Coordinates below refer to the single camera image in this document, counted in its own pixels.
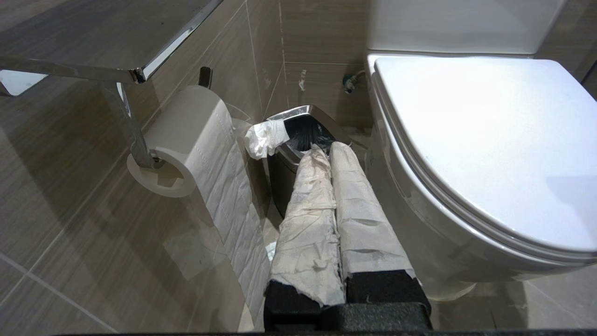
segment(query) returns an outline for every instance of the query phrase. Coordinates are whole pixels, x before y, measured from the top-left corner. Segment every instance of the white toilet lid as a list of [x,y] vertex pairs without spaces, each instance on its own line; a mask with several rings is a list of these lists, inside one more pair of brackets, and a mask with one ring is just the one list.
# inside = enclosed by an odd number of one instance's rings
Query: white toilet lid
[[401,150],[450,210],[535,255],[597,256],[597,102],[561,65],[404,56],[376,72]]

